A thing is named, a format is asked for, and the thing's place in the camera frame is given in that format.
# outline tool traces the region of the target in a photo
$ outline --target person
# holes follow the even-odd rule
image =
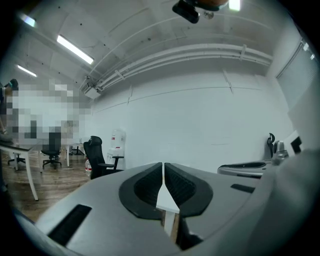
[[[16,79],[11,79],[8,84],[4,87],[0,87],[0,115],[5,116],[7,114],[6,108],[6,98],[12,96],[13,91],[18,90],[18,81]],[[8,135],[8,132],[5,128],[6,123],[3,123],[2,118],[0,117],[0,130],[4,135]],[[0,150],[0,187],[3,192],[7,191],[6,183],[3,180],[2,174],[2,161],[1,161],[1,150]]]
[[[8,84],[6,84],[4,87],[0,88],[0,115],[6,115],[7,114],[7,108],[5,106],[6,104],[6,97],[12,96],[13,91],[18,90],[18,81],[16,79],[11,79]],[[7,135],[8,132],[5,128],[6,123],[3,123],[2,118],[0,117],[0,129],[1,133]]]

